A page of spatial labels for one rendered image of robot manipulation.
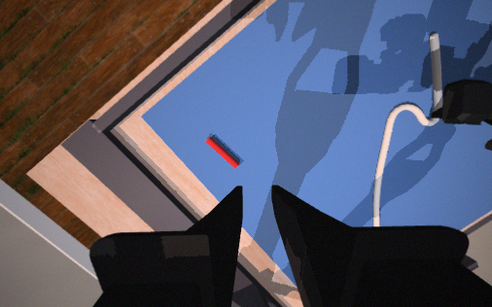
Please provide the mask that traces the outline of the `white rope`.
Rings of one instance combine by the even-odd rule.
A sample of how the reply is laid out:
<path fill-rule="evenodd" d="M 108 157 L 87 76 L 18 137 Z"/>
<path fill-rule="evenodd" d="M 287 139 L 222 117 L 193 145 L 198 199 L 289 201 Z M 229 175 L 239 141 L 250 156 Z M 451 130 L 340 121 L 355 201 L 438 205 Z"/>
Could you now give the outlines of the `white rope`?
<path fill-rule="evenodd" d="M 434 108 L 433 112 L 442 107 L 442 84 L 441 84 L 441 60 L 440 60 L 440 47 L 439 47 L 439 34 L 434 33 L 429 38 L 431 61 L 432 61 L 432 76 L 433 76 L 433 97 Z M 392 129 L 397 114 L 403 110 L 411 111 L 422 125 L 432 126 L 436 124 L 439 119 L 427 119 L 424 113 L 415 105 L 403 104 L 400 105 L 390 113 L 384 130 L 382 145 L 377 162 L 374 189 L 373 189 L 373 226 L 380 226 L 379 207 L 380 207 L 380 191 L 382 175 L 385 165 L 385 160 L 390 144 Z"/>

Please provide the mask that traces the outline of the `blue work mat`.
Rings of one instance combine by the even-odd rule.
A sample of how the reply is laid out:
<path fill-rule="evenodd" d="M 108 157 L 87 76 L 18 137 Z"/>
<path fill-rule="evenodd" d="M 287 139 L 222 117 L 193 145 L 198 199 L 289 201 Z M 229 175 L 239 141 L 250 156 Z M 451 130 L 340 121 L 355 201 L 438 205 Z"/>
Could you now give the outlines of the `blue work mat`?
<path fill-rule="evenodd" d="M 386 121 L 434 108 L 429 38 L 447 84 L 492 84 L 492 0 L 276 0 L 141 118 L 221 202 L 243 188 L 243 229 L 297 287 L 274 216 L 278 185 L 373 226 Z M 239 165 L 206 141 L 211 137 Z M 380 226 L 462 230 L 492 211 L 492 125 L 395 118 Z"/>

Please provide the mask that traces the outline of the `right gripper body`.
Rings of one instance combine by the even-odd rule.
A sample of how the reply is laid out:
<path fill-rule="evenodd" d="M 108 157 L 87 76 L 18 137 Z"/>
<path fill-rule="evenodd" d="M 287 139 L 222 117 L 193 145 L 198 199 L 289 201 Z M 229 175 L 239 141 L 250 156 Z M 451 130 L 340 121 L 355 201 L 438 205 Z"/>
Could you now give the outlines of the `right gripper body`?
<path fill-rule="evenodd" d="M 477 123 L 492 119 L 492 84 L 479 80 L 461 80 L 443 90 L 444 123 Z"/>

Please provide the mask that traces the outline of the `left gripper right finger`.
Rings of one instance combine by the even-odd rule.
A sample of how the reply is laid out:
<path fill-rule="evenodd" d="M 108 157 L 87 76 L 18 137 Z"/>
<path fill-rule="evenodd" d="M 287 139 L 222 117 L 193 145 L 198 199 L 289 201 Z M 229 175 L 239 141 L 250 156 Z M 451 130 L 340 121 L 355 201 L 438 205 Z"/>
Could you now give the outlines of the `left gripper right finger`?
<path fill-rule="evenodd" d="M 468 236 L 448 226 L 352 227 L 279 186 L 272 186 L 271 200 L 303 307 L 352 307 L 369 260 L 455 258 L 461 263 L 469 248 Z"/>

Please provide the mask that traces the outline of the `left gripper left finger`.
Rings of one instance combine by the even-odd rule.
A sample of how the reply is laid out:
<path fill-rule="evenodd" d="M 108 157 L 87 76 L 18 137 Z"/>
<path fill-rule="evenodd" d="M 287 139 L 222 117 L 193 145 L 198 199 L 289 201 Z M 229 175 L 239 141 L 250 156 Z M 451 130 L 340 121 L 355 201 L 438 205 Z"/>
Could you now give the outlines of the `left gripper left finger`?
<path fill-rule="evenodd" d="M 89 258 L 102 291 L 115 284 L 199 284 L 202 307 L 231 307 L 243 220 L 236 186 L 186 231 L 118 232 L 100 238 Z"/>

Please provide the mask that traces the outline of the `red cylinder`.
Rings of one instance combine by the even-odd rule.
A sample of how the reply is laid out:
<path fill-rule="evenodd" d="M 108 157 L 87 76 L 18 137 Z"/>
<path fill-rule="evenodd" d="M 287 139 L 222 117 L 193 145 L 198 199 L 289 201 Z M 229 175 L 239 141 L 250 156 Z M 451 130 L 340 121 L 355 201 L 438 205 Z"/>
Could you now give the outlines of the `red cylinder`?
<path fill-rule="evenodd" d="M 211 148 L 213 148 L 221 157 L 223 157 L 232 167 L 236 168 L 239 165 L 239 163 L 211 137 L 208 138 L 206 143 Z"/>

